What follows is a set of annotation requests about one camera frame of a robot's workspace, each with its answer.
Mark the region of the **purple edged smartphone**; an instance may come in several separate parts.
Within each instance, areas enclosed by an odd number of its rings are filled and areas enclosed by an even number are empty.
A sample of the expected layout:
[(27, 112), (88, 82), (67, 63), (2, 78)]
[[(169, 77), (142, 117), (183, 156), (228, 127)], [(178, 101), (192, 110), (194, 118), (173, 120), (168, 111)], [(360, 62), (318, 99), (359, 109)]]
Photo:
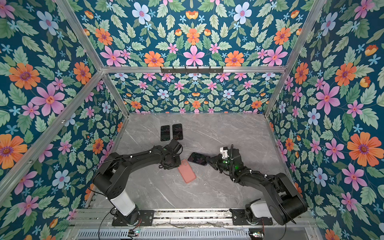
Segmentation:
[(161, 142), (167, 142), (171, 139), (171, 130), (169, 125), (161, 126)]

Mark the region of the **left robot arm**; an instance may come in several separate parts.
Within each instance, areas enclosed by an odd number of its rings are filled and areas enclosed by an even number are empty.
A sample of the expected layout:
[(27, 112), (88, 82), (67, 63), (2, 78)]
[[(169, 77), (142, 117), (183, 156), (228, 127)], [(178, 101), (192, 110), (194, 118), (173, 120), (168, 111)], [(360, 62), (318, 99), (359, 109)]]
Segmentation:
[(172, 170), (181, 165), (183, 146), (176, 140), (165, 146), (128, 155), (111, 153), (93, 176), (92, 183), (110, 201), (123, 217), (137, 211), (137, 205), (129, 196), (128, 182), (132, 173), (157, 165), (163, 170)]

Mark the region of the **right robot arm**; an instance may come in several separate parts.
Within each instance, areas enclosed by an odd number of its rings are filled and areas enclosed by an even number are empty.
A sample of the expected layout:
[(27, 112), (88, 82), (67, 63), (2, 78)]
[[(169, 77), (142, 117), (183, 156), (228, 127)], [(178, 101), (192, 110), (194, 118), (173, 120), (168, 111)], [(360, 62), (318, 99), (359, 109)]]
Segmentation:
[(256, 219), (272, 218), (279, 225), (285, 225), (308, 210), (308, 204), (287, 175), (267, 175), (246, 167), (240, 151), (234, 146), (221, 148), (219, 155), (206, 161), (221, 174), (228, 175), (233, 183), (263, 194), (262, 199), (246, 206), (245, 216), (250, 223)]

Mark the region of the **pink phone case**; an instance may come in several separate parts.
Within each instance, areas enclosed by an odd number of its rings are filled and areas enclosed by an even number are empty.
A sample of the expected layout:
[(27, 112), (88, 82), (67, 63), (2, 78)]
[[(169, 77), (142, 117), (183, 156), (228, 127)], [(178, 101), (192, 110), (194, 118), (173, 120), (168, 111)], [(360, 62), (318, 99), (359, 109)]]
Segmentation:
[(195, 172), (186, 159), (181, 161), (181, 165), (178, 167), (178, 171), (186, 184), (191, 183), (197, 178)]

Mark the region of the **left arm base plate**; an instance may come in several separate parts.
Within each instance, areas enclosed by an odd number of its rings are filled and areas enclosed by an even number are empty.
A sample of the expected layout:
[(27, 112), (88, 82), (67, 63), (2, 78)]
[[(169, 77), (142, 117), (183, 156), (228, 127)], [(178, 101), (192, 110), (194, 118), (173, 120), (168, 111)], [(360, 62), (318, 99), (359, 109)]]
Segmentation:
[(151, 226), (154, 220), (155, 211), (153, 210), (134, 210), (127, 216), (124, 216), (119, 211), (113, 214), (113, 227), (136, 227)]

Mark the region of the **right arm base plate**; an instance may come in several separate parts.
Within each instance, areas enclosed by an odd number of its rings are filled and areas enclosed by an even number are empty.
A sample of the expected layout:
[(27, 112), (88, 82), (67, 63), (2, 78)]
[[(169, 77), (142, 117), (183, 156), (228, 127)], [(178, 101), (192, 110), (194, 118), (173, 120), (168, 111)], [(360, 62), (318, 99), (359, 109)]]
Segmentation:
[(229, 209), (235, 226), (272, 226), (273, 219), (256, 217), (250, 209)]

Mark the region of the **blue edged smartphone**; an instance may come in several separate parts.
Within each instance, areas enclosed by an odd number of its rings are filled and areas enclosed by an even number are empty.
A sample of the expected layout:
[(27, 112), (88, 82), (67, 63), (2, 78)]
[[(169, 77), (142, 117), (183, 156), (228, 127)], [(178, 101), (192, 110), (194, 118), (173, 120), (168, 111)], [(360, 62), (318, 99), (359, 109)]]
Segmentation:
[(193, 152), (189, 158), (188, 158), (188, 162), (191, 162), (191, 163), (194, 163), (194, 164), (198, 164), (198, 165), (201, 165), (201, 166), (206, 166), (208, 164), (208, 159), (210, 157), (207, 156), (207, 155), (203, 155), (203, 154), (199, 154), (199, 153), (195, 153)]

